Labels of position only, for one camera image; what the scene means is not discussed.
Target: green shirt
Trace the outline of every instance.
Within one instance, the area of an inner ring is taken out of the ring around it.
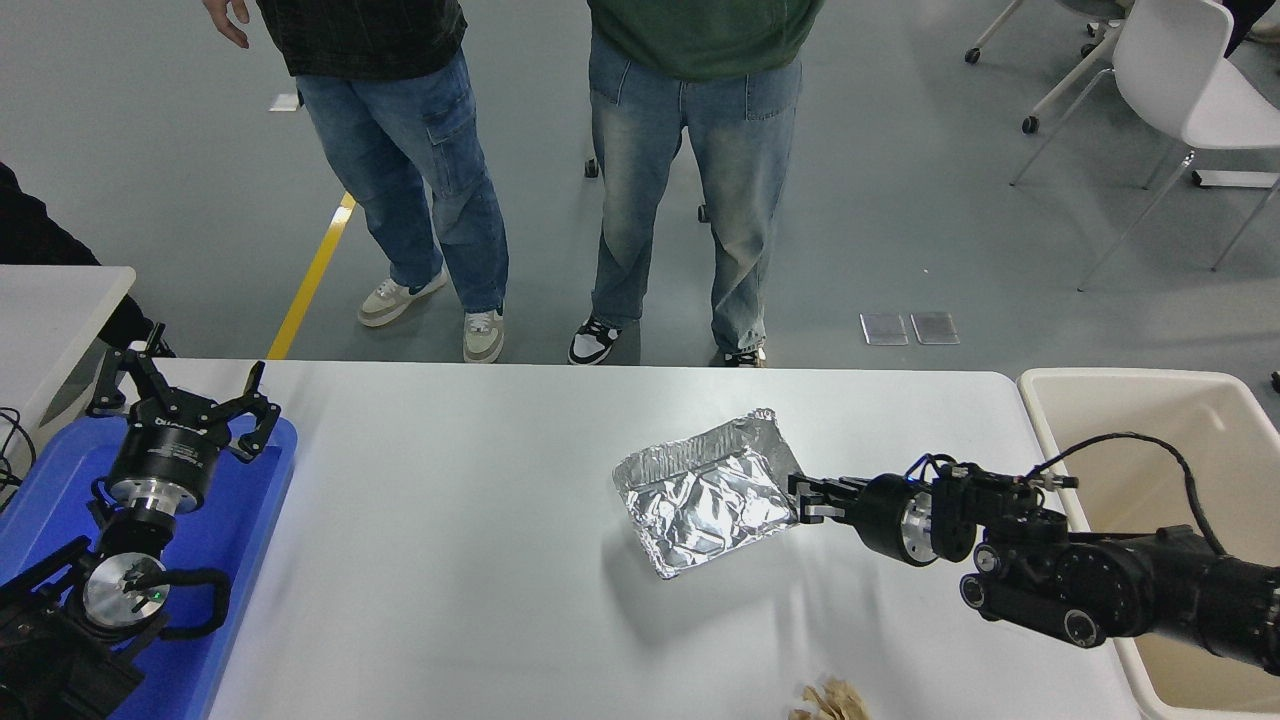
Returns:
[[[632,60],[703,82],[788,64],[824,0],[586,0],[599,33]]]

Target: white table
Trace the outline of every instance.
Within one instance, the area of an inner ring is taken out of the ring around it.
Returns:
[[[250,363],[159,366],[225,400]],[[972,565],[827,524],[664,582],[609,480],[755,407],[813,475],[927,451],[1025,470],[1001,375],[275,361],[262,387],[297,462],[211,720],[785,719],[828,676],[876,719],[1139,717],[1110,644],[965,607]]]
[[[134,281],[133,268],[0,265],[0,406],[36,429]],[[0,437],[8,423],[0,423]],[[26,448],[20,452],[26,456]]]

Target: yellow floor line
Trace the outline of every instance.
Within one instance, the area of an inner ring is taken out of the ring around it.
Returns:
[[[356,199],[349,192],[344,193],[338,209],[333,211],[329,229],[325,231],[315,258],[311,259],[311,266],[307,268],[307,274],[302,278],[298,292],[293,296],[293,304],[289,305],[289,311],[285,313],[284,322],[280,323],[279,332],[275,333],[271,350],[266,351],[268,360],[284,360],[289,354],[289,346],[293,345],[293,338],[298,334],[298,328],[302,327],[302,318],[307,315],[307,307],[311,306],[311,300],[316,295],[316,288],[320,287],[320,281],[329,268],[329,260],[333,259],[333,252],[338,249],[338,241],[342,240],[342,232],[347,229],[347,220],[351,219],[351,211],[355,208]]]

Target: hand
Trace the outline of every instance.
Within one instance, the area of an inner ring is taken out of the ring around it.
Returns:
[[[236,19],[241,24],[248,24],[248,8],[244,6],[244,0],[202,0],[205,3],[205,9],[209,10],[209,18],[214,20],[214,27],[218,32],[223,33],[227,40],[230,40],[241,47],[248,47],[248,36],[244,31],[232,24],[232,19],[227,17],[227,5],[232,6],[236,13]]]

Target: aluminum foil tray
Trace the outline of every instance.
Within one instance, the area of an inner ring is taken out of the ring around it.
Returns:
[[[664,579],[796,524],[786,493],[800,465],[773,410],[630,455],[613,484]]]

